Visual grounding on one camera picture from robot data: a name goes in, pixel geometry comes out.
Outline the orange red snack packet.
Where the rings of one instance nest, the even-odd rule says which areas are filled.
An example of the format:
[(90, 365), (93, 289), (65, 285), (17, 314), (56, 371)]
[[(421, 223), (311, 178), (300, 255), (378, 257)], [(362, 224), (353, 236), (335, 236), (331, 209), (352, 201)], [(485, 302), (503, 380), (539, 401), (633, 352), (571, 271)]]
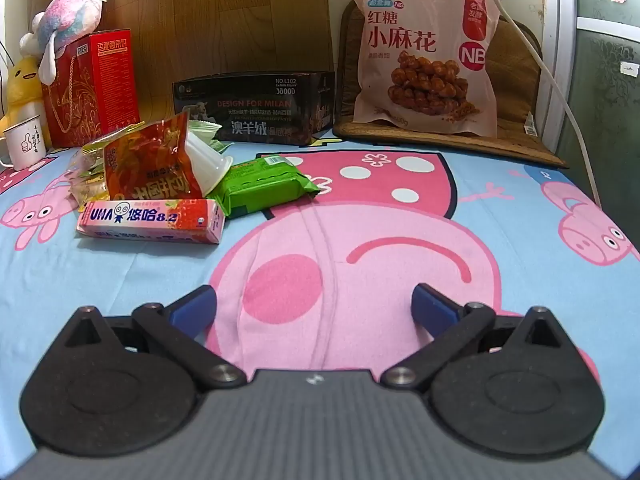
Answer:
[(111, 200), (199, 200), (186, 154), (189, 114), (134, 128), (105, 145), (104, 177)]

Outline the bright green snack pack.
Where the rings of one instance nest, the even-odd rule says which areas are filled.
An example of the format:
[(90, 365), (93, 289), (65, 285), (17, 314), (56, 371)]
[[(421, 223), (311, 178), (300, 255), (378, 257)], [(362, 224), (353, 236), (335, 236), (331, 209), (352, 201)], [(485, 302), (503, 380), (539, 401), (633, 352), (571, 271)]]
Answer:
[(234, 219), (319, 193), (320, 188), (286, 158), (269, 155), (231, 166), (206, 197)]

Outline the green gold foil packet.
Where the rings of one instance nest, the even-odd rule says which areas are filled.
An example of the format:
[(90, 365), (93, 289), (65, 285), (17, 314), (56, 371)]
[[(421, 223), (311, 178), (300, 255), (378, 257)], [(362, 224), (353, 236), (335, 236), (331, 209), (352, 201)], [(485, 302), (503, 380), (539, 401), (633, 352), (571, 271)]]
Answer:
[(86, 203), (110, 199), (104, 174), (104, 148), (143, 125), (144, 122), (137, 122), (100, 136), (73, 154), (65, 177), (70, 182), (70, 194), (76, 200), (80, 211), (84, 210)]

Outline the light green snack packet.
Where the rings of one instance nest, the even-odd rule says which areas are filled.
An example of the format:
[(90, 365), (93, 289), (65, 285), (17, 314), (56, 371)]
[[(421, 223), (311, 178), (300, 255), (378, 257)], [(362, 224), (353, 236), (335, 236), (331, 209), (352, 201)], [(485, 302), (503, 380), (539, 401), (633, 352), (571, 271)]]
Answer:
[(222, 142), (217, 138), (217, 132), (220, 128), (221, 125), (216, 124), (216, 122), (206, 122), (205, 120), (190, 119), (188, 123), (188, 131), (192, 136), (222, 154), (230, 148), (230, 143)]

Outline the pink candy box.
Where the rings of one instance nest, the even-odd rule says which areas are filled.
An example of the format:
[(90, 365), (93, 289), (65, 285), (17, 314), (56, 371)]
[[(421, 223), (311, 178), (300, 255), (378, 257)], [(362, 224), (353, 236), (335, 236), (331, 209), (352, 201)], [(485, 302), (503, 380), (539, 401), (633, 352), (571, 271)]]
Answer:
[(219, 244), (226, 217), (214, 200), (97, 200), (76, 231), (110, 240)]

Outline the white enamel mug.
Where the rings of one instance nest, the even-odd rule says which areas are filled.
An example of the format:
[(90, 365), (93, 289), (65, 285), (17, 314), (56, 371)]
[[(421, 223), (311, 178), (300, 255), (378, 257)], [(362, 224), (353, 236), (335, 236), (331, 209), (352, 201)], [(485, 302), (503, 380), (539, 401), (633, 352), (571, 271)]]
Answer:
[(7, 128), (2, 141), (10, 159), (9, 162), (1, 162), (3, 168), (23, 170), (46, 156), (39, 115)]

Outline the black sheep-print box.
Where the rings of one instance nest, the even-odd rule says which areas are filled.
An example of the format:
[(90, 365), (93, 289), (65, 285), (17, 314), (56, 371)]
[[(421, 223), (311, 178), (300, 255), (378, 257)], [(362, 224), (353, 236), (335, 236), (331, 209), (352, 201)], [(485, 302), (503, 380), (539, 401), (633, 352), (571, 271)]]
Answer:
[(307, 146), (333, 125), (332, 72), (253, 72), (201, 76), (172, 85), (175, 111), (220, 125), (231, 142)]

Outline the red gift box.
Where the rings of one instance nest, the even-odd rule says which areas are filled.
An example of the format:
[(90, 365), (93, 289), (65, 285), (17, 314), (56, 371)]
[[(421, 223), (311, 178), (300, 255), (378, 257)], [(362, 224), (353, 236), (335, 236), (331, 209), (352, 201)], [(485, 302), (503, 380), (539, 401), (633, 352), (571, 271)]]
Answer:
[(138, 122), (131, 32), (104, 30), (67, 46), (42, 93), (54, 148), (79, 148)]

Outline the large pink snack bag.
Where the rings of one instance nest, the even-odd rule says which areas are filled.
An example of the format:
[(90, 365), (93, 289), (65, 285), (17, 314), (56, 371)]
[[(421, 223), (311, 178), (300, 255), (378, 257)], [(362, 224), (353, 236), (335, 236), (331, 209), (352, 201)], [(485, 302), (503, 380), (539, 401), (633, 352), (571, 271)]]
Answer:
[(354, 0), (363, 14), (355, 122), (427, 133), (497, 134), (486, 70), (492, 0)]

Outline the brown seat cushion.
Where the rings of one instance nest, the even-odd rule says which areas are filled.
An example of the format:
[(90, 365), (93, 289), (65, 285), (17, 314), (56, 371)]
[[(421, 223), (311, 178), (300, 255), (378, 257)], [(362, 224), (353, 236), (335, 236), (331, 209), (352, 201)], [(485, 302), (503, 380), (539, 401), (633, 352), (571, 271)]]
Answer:
[(342, 15), (338, 43), (333, 133), (343, 140), (378, 145), (415, 145), (513, 158), (553, 168), (567, 163), (548, 150), (539, 136), (525, 132), (526, 119), (536, 112), (540, 69), (506, 20), (500, 20), (488, 50), (488, 75), (497, 99), (495, 139), (472, 134), (420, 133), (388, 122), (358, 124), (352, 120), (358, 84), (358, 55), (364, 18), (350, 2)]

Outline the yellow plush toy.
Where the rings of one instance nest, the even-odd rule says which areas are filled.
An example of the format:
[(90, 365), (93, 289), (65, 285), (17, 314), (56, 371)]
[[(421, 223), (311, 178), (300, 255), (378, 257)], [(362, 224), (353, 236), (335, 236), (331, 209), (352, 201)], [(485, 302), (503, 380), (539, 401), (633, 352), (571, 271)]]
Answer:
[(6, 114), (1, 118), (1, 135), (4, 136), (6, 129), (18, 122), (38, 116), (44, 144), (46, 144), (46, 148), (52, 148), (36, 58), (25, 56), (11, 68), (6, 98), (8, 106)]

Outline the pink blue plush toy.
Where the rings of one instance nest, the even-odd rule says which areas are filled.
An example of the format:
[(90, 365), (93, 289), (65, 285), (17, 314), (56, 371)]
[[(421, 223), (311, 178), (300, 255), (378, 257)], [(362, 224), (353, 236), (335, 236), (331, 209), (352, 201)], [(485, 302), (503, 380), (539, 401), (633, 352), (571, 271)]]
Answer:
[(22, 55), (40, 59), (40, 82), (50, 86), (56, 78), (56, 60), (67, 46), (91, 34), (100, 24), (104, 0), (52, 0), (34, 16), (32, 30), (20, 39)]

